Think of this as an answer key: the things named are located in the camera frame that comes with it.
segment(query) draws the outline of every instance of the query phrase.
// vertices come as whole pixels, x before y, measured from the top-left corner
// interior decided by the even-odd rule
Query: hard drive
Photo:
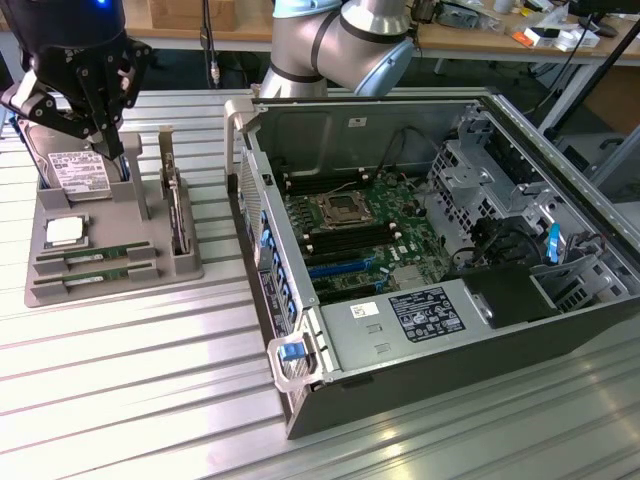
[[[123,157],[105,159],[88,141],[28,120],[19,120],[18,126],[40,173],[41,188],[62,188],[69,201],[80,202],[110,198],[110,184],[127,179]]]

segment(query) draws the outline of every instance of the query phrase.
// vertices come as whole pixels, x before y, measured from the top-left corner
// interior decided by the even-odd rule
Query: pcie slot
[[[340,265],[326,265],[309,268],[309,276],[312,279],[343,275],[345,273],[366,272],[371,268],[373,258],[367,258],[357,262],[343,263]]]
[[[355,262],[362,260],[362,255],[358,252],[336,252],[327,253],[325,255],[314,255],[313,257],[305,258],[304,263],[307,267],[316,267],[318,265],[330,265],[332,263],[341,262]]]
[[[333,290],[318,293],[320,303],[336,303],[343,300],[352,300],[357,298],[370,297],[378,292],[375,283],[362,285],[360,287],[346,288],[344,290]]]

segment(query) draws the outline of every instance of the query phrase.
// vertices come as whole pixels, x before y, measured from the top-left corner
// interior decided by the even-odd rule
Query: black monitor
[[[569,12],[582,17],[580,25],[584,28],[591,15],[589,30],[603,37],[615,37],[618,31],[602,22],[604,16],[608,13],[640,13],[640,0],[570,0]]]
[[[640,0],[571,0],[569,9],[579,16],[591,13],[640,13]]]

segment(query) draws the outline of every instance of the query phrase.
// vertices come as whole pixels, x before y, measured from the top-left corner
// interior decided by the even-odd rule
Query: cardboard box
[[[208,1],[214,32],[235,30],[235,0]],[[149,7],[153,28],[200,30],[202,26],[201,0],[150,0]]]
[[[555,39],[554,45],[557,49],[562,50],[563,52],[568,52],[576,48],[578,45],[578,41],[580,37],[582,37],[582,33],[584,30],[576,29],[576,30],[562,30],[560,31],[560,35]],[[600,37],[598,37],[595,33],[587,30],[584,39],[580,43],[579,48],[595,48],[600,42]]]
[[[552,47],[553,42],[560,35],[556,28],[527,28],[524,34],[533,42],[534,47]]]

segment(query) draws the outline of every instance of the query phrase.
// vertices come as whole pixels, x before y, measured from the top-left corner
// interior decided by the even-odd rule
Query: blue pcie slot
[[[329,265],[326,267],[309,268],[309,276],[312,279],[332,277],[334,275],[342,275],[345,273],[366,272],[371,268],[373,257],[357,262],[343,263],[341,265]]]

